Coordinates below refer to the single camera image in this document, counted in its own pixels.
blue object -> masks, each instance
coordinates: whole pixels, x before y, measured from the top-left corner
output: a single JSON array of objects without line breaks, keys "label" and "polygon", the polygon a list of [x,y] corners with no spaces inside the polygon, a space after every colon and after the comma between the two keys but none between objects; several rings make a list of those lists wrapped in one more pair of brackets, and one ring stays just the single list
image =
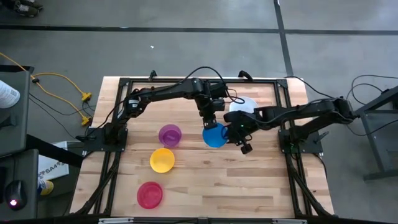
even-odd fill
[{"label": "blue object", "polygon": [[223,138],[226,133],[226,128],[220,123],[217,123],[217,127],[206,130],[203,128],[201,133],[203,140],[210,147],[221,147],[227,142],[227,139]]}]

wooden tabletop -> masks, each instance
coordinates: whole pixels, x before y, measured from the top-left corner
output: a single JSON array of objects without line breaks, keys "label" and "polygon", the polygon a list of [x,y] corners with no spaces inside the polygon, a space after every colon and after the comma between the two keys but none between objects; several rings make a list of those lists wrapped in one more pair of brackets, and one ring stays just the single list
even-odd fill
[{"label": "wooden tabletop", "polygon": [[[119,78],[104,77],[93,126],[101,124],[112,110]],[[288,84],[292,105],[308,102],[304,84],[300,80],[288,79]],[[162,85],[170,83],[135,83],[133,88]],[[235,89],[239,96],[253,98],[259,106],[276,105],[272,85],[242,83],[228,86]],[[218,122],[224,123],[224,113],[216,113]],[[296,124],[304,122],[306,120],[300,120]],[[166,174],[158,174],[150,168],[149,158],[154,150],[163,147],[158,133],[166,124],[179,126],[183,137],[178,148],[173,149],[174,168]],[[226,144],[219,149],[211,148],[203,142],[203,124],[195,102],[174,99],[149,104],[140,117],[129,120],[128,129],[126,151],[121,156],[116,182],[112,216],[294,216],[286,162],[284,155],[280,153],[277,140],[278,128],[254,133],[250,142],[253,151],[246,155],[234,144]],[[97,187],[103,157],[103,152],[94,152],[83,161],[71,212],[81,208]],[[333,213],[321,162],[313,155],[304,154],[303,164],[308,188],[326,210]],[[152,210],[141,208],[136,199],[138,188],[147,181],[158,182],[164,191],[162,202]],[[300,190],[298,194],[300,207],[304,211]],[[104,191],[103,207],[107,195],[108,188]]]}]

pink cup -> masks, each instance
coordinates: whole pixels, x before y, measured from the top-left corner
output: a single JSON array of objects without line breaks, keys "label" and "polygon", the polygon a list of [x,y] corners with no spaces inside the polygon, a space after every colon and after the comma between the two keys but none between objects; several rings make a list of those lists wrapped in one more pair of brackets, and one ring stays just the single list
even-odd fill
[{"label": "pink cup", "polygon": [[181,136],[182,133],[180,128],[174,124],[165,125],[159,131],[159,141],[165,147],[174,147],[178,145],[181,140]]}]

gray floor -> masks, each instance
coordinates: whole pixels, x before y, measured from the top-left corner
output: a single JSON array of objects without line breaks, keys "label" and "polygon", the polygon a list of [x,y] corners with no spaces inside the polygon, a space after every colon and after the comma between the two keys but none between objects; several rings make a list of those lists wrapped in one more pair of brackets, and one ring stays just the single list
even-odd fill
[{"label": "gray floor", "polygon": [[[45,0],[38,18],[25,19],[0,10],[0,23],[73,26],[277,28],[272,0]],[[397,30],[395,0],[280,0],[286,29]],[[246,70],[254,77],[286,76],[279,34],[215,34],[168,32],[64,32],[0,30],[0,51],[36,72],[58,72],[74,80],[97,100],[105,75],[186,75],[201,65],[222,75]],[[362,74],[398,77],[398,36],[288,35],[296,76],[319,91],[346,95],[354,77]],[[9,62],[0,58],[0,64]],[[363,78],[381,89],[397,80]],[[43,84],[74,104],[79,94],[65,80],[43,77]],[[34,95],[64,112],[73,112],[32,86]],[[356,89],[369,101],[379,93]],[[320,96],[308,89],[311,100]],[[29,132],[55,142],[71,139],[36,105],[30,106]],[[82,134],[80,119],[56,116],[73,134]],[[361,124],[353,129],[363,133]],[[363,182],[377,171],[366,137],[332,125],[323,140],[328,183],[335,213],[341,217],[397,222],[398,179]]]}]

yellow cup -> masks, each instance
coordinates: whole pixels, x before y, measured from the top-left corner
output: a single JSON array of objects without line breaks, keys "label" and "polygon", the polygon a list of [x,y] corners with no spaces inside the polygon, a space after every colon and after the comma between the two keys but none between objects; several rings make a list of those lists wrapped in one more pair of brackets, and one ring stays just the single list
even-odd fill
[{"label": "yellow cup", "polygon": [[150,166],[158,173],[166,173],[174,166],[174,154],[170,149],[156,149],[150,156]]}]

